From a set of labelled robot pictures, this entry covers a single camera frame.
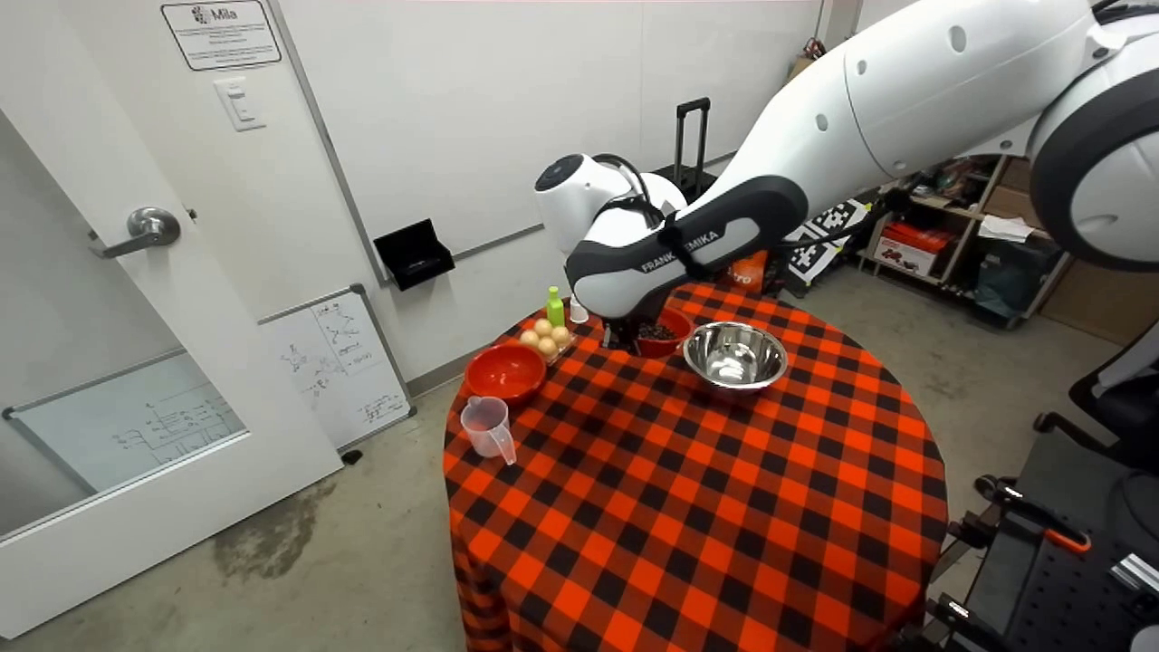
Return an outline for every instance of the light switch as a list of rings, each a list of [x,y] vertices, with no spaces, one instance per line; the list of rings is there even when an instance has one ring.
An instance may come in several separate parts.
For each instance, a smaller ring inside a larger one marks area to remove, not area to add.
[[[247,74],[215,78],[226,114],[234,129],[262,129]]]

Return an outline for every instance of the floor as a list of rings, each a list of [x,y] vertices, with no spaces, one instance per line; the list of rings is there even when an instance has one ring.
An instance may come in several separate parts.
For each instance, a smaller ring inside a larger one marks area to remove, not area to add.
[[[1013,474],[1038,408],[1074,412],[1066,388],[1117,348],[1033,317],[997,329],[888,275],[833,272],[805,300],[910,388],[947,467],[947,505],[976,505],[973,474]],[[0,652],[314,652],[462,649],[439,472],[457,377],[416,416],[364,437],[363,461],[175,560],[0,645]],[[964,594],[966,558],[933,591]]]

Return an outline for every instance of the whiteboard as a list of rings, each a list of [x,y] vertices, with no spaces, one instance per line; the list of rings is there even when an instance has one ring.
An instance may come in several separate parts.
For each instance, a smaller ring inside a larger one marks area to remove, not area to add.
[[[188,354],[13,408],[12,420],[90,488],[120,485],[242,429]]]
[[[822,0],[271,8],[364,240],[431,216],[466,253],[543,222],[531,184],[559,155],[667,165],[681,100],[714,100],[711,158],[735,150]]]
[[[409,416],[407,388],[357,290],[262,324],[335,447]]]

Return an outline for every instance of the box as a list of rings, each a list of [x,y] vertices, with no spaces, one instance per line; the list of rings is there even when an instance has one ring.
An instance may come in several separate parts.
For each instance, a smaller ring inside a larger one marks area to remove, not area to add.
[[[916,275],[931,275],[940,249],[947,249],[947,235],[919,230],[912,225],[888,225],[881,229],[874,257]]]

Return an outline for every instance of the door handle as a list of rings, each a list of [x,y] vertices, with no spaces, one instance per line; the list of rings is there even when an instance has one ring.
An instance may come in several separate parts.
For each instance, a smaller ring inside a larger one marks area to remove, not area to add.
[[[94,253],[123,257],[149,246],[169,246],[182,240],[182,222],[169,210],[140,205],[136,212],[130,212],[127,230],[130,240],[116,246],[101,246],[101,240],[94,235]]]

